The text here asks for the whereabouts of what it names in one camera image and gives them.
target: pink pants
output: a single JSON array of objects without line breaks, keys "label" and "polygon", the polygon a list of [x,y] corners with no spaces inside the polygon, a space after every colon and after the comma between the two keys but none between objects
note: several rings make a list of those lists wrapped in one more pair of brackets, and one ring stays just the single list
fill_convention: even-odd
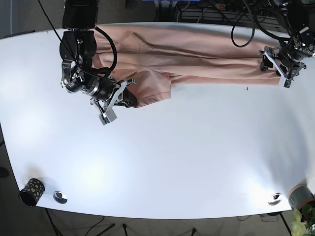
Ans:
[{"label": "pink pants", "polygon": [[[134,78],[128,89],[138,106],[170,98],[175,84],[277,85],[275,70],[260,71],[264,46],[254,40],[245,48],[235,47],[229,35],[162,27],[99,25],[113,39],[118,63],[112,75],[117,80]],[[110,67],[113,54],[103,35],[95,31],[95,68]],[[237,39],[238,44],[247,39]]]}]

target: metal bracket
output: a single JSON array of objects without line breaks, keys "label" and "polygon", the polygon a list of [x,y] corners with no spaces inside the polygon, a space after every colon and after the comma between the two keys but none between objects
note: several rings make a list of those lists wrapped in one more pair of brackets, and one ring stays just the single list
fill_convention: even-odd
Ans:
[{"label": "metal bracket", "polygon": [[280,73],[281,78],[280,78],[279,84],[283,85],[283,87],[285,87],[285,88],[289,88],[291,86],[292,82],[294,81],[293,78],[299,74],[299,72],[302,68],[306,69],[306,65],[302,62],[299,62],[299,66],[294,69],[294,71],[292,72],[292,74],[289,78],[288,74],[284,73],[284,71],[281,69],[281,67],[276,63],[275,58],[278,58],[278,54],[274,53],[275,49],[277,49],[277,48],[273,49],[273,48],[265,47],[263,54],[262,54],[262,51],[259,51],[259,53],[266,56],[268,58],[268,60],[275,66],[277,71]]},{"label": "metal bracket", "polygon": [[96,98],[91,98],[91,105],[96,106],[99,110],[100,115],[98,116],[103,125],[106,125],[110,122],[113,122],[117,116],[113,110],[113,106],[123,100],[123,92],[128,85],[134,84],[134,79],[128,81],[119,81],[116,84],[117,90],[112,95],[110,99],[104,102],[104,106],[102,107],[99,103],[99,100]]}]

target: floor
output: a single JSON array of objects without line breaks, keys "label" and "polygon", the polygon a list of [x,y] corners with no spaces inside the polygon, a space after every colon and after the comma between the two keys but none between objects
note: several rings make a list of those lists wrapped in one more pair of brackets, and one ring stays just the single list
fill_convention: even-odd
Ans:
[{"label": "floor", "polygon": [[[62,25],[64,0],[41,0],[54,26]],[[36,0],[20,0],[20,31],[49,30],[50,26]],[[134,10],[125,10],[125,0],[100,0],[98,23],[145,22],[155,18],[155,6],[151,1],[140,1]],[[10,166],[5,145],[0,147],[0,166],[10,171],[7,178],[0,178],[0,232],[6,236],[53,236],[54,231],[43,208],[29,208],[19,201],[19,189]],[[97,223],[101,216],[85,215],[51,210],[54,223],[65,236],[83,236]],[[283,213],[290,223],[292,212]],[[289,235],[281,218],[268,215],[254,215],[218,219],[197,220],[149,220],[105,217],[105,220],[89,232],[95,236],[115,223],[115,227],[105,233],[107,236],[123,236],[122,224],[127,224],[129,236],[190,236],[192,228],[195,236],[286,236]]]},{"label": "floor", "polygon": [[[20,32],[50,30],[37,0],[19,0]],[[64,0],[41,0],[55,28],[62,27]],[[125,0],[100,0],[97,23],[151,22],[156,16],[153,1],[139,1],[133,10],[125,9]]]}]

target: gray pot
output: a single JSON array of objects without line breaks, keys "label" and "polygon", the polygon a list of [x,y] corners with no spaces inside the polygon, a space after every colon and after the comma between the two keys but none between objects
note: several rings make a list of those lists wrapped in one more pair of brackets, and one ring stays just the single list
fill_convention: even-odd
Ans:
[{"label": "gray pot", "polygon": [[290,191],[289,203],[292,209],[298,210],[307,203],[315,207],[315,197],[305,184],[299,184]]}]

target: wire bundle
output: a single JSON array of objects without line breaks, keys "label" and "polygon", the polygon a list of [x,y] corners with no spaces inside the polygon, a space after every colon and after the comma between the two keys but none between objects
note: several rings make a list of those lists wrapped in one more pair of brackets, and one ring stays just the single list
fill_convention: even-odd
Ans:
[{"label": "wire bundle", "polygon": [[[236,47],[239,47],[239,48],[243,48],[243,47],[246,47],[248,46],[253,38],[254,38],[254,34],[255,34],[255,25],[257,25],[257,27],[263,32],[265,33],[266,35],[276,39],[276,40],[280,40],[281,42],[285,42],[285,41],[291,41],[292,40],[292,36],[291,37],[279,37],[279,36],[276,36],[270,32],[268,32],[267,30],[265,30],[260,23],[262,23],[266,17],[267,17],[267,12],[269,11],[270,13],[272,14],[276,14],[280,17],[282,17],[284,19],[284,21],[288,24],[289,26],[289,29],[290,29],[290,35],[292,35],[293,33],[293,29],[291,27],[291,25],[289,24],[288,20],[279,12],[276,12],[275,10],[273,9],[270,9],[270,8],[267,8],[267,7],[264,7],[264,4],[265,4],[265,1],[255,1],[255,0],[252,0],[249,2],[247,2],[248,0],[233,0],[232,3],[230,5],[228,5],[229,7],[231,7],[234,10],[239,10],[239,13],[237,14],[236,17],[234,17],[233,19],[228,19],[225,14],[223,13],[223,11],[221,11],[220,9],[216,8],[216,6],[211,3],[209,0],[201,0],[199,2],[194,2],[194,3],[191,3],[191,2],[188,2],[188,4],[183,8],[181,9],[178,4],[177,4],[177,8],[179,10],[179,13],[177,15],[177,22],[179,21],[179,18],[182,17],[182,14],[183,12],[188,8],[188,6],[196,6],[197,8],[201,9],[201,14],[197,20],[197,23],[200,22],[201,19],[204,18],[204,13],[208,10],[208,9],[213,9],[213,10],[216,10],[218,13],[220,13],[220,15],[222,16],[222,20],[221,22],[219,22],[219,24],[222,24],[224,22],[224,20],[226,20],[230,25],[233,25],[232,27],[232,30],[231,30],[231,41],[232,43],[236,46]],[[200,4],[202,4],[203,2],[207,2],[208,6],[200,6]],[[263,20],[259,21],[257,19],[257,13],[260,11],[260,14],[262,15],[264,13],[264,18]],[[235,40],[234,40],[234,31],[235,31],[235,28],[237,26],[237,24],[239,23],[239,21],[244,17],[246,16],[250,21],[251,21],[251,24],[252,24],[252,34],[248,40],[248,42],[246,42],[245,44],[243,45],[238,45]]]}]

